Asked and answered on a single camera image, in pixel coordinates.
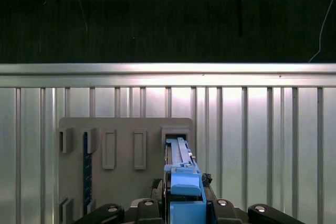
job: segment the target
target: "metal bolt head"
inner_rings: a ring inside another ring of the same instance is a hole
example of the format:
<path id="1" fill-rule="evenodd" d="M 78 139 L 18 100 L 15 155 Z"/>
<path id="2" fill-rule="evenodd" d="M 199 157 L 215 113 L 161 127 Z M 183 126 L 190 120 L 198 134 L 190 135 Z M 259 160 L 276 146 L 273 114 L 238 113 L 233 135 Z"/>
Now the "metal bolt head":
<path id="1" fill-rule="evenodd" d="M 145 205 L 146 205 L 146 206 L 151 206 L 151 205 L 153 205 L 153 202 L 150 201 L 150 200 L 148 200 L 148 201 L 145 202 Z"/>
<path id="2" fill-rule="evenodd" d="M 225 200 L 219 200 L 218 204 L 220 204 L 221 206 L 226 206 L 227 202 Z"/>
<path id="3" fill-rule="evenodd" d="M 266 211 L 266 209 L 262 206 L 256 206 L 255 208 L 258 212 L 265 212 Z"/>
<path id="4" fill-rule="evenodd" d="M 115 212 L 115 211 L 117 211 L 117 208 L 116 207 L 110 207 L 107 211 L 108 212 Z"/>

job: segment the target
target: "rectangular holder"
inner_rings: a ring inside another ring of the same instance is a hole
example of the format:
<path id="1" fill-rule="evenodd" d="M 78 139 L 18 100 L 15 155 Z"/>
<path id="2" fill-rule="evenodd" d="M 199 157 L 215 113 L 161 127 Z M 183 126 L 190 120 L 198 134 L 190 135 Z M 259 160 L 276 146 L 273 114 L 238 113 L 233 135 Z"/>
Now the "rectangular holder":
<path id="1" fill-rule="evenodd" d="M 88 141 L 88 153 L 91 154 L 97 150 L 97 142 L 98 142 L 98 128 L 87 128 L 81 130 L 82 134 L 87 133 L 87 141 Z"/>
<path id="2" fill-rule="evenodd" d="M 147 130 L 134 131 L 134 169 L 146 169 Z"/>
<path id="3" fill-rule="evenodd" d="M 102 166 L 103 169 L 114 169 L 116 167 L 116 143 L 115 130 L 102 131 Z"/>
<path id="4" fill-rule="evenodd" d="M 73 216 L 73 203 L 74 200 L 72 198 L 66 198 L 60 204 L 59 207 L 59 222 L 61 224 L 72 224 L 74 221 Z"/>
<path id="5" fill-rule="evenodd" d="M 59 139 L 59 151 L 70 153 L 73 150 L 74 128 L 59 128 L 57 130 Z"/>

